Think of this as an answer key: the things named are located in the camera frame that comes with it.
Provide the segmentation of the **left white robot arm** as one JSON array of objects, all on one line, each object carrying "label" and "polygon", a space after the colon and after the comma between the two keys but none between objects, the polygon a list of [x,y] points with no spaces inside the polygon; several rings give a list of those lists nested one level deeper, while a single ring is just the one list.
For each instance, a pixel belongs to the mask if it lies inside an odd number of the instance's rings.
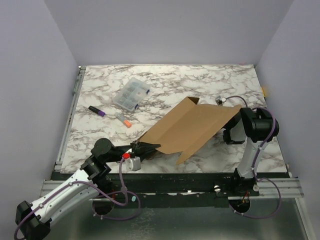
[{"label": "left white robot arm", "polygon": [[[31,203],[24,200],[17,206],[14,239],[19,238],[18,233],[22,233],[24,240],[44,239],[50,233],[53,221],[90,198],[104,197],[114,205],[127,206],[129,195],[137,195],[125,185],[121,168],[123,163],[129,162],[134,170],[139,170],[141,161],[153,155],[160,147],[160,144],[139,140],[129,145],[114,146],[109,139],[100,138],[90,151],[91,155],[65,182],[45,196]],[[120,166],[118,191],[114,190],[108,177],[111,171],[108,163],[111,162],[118,162]]]}]

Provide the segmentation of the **brown cardboard box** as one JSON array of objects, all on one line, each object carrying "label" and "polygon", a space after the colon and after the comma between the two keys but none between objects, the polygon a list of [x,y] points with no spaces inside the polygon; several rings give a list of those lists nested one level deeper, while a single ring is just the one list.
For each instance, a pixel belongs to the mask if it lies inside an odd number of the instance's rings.
[{"label": "brown cardboard box", "polygon": [[198,97],[185,97],[139,139],[160,145],[156,150],[169,155],[180,153],[182,164],[220,131],[242,108],[241,105],[199,104]]}]

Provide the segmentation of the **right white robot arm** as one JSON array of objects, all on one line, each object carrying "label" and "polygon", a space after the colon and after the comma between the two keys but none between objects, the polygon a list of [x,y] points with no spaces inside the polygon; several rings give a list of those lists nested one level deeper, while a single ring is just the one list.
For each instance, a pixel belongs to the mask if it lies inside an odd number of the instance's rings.
[{"label": "right white robot arm", "polygon": [[223,129],[223,140],[227,145],[246,143],[242,159],[229,184],[230,191],[240,196],[247,191],[248,185],[255,184],[262,153],[279,134],[279,123],[267,108],[242,107]]}]

